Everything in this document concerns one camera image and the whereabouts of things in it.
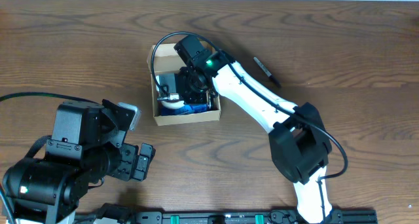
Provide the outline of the white masking tape roll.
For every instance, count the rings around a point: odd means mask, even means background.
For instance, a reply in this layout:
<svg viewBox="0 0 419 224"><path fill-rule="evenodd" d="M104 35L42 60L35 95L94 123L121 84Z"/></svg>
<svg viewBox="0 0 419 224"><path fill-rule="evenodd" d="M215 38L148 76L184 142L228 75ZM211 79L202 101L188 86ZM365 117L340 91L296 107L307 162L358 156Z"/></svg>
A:
<svg viewBox="0 0 419 224"><path fill-rule="evenodd" d="M159 98L158 101L167 109L180 109L185 106L185 102L183 100L168 100Z"/></svg>

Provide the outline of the blue plastic case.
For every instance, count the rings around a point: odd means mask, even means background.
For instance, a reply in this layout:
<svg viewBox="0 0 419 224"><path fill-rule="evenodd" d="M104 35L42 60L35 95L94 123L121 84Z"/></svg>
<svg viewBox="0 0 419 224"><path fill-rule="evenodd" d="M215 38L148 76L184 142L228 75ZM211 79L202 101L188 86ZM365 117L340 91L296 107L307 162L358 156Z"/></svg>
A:
<svg viewBox="0 0 419 224"><path fill-rule="evenodd" d="M173 115L190 115L195 113L204 113L208 111L208 106L206 104L194 104L194 105L184 105L179 109L169 109L163 107L160 110L161 116L173 116Z"/></svg>

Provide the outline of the cardboard box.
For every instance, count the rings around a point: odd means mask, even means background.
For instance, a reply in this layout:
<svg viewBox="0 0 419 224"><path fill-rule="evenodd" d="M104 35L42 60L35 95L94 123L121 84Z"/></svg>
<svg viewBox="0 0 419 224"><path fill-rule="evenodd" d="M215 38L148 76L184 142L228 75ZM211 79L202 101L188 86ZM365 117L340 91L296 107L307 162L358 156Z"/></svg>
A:
<svg viewBox="0 0 419 224"><path fill-rule="evenodd" d="M175 43L161 44L157 48L154 68L155 75L174 73L178 71L183 61L174 50ZM167 115L162 114L162 104L158 103L158 87L155 85L153 76L151 76L151 95L153 103L153 118L158 126L172 124L185 124L194 122L218 121L221 116L220 97L214 99L214 109L203 113L191 113L188 115Z"/></svg>

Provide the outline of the black and white marker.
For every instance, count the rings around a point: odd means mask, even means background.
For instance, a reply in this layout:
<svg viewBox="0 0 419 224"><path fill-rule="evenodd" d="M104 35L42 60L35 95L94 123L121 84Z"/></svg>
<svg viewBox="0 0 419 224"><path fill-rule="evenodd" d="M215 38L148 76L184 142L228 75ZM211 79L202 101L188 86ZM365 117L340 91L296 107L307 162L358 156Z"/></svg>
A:
<svg viewBox="0 0 419 224"><path fill-rule="evenodd" d="M266 74L266 76L278 87L281 88L281 84L280 82L277 80L277 78L275 78L273 76L273 74L271 74L271 72L267 69L267 67L257 58L254 57L253 60L255 61L255 63L264 71L264 73Z"/></svg>

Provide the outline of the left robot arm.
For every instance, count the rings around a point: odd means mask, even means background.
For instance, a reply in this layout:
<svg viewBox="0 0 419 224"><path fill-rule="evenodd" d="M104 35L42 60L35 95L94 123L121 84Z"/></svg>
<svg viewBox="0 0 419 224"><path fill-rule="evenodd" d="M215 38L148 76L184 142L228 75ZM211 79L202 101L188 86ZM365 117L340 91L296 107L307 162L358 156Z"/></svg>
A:
<svg viewBox="0 0 419 224"><path fill-rule="evenodd" d="M72 221L79 200L106 176L143 181L155 149L124 141L139 115L133 105L108 100L60 104L51 135L39 138L3 177L4 211L10 220Z"/></svg>

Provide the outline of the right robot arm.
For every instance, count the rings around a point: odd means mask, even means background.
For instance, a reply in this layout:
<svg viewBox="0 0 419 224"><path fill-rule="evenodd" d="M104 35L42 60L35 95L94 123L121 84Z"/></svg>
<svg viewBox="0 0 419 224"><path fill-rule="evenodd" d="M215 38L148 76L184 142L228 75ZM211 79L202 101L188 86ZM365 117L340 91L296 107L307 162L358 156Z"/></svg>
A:
<svg viewBox="0 0 419 224"><path fill-rule="evenodd" d="M293 183L297 211L308 223L330 219L325 175L331 142L318 110L310 103L298 106L271 92L222 50L206 49L193 35L174 46L192 73L190 88L208 88L239 105L268 134L272 162Z"/></svg>

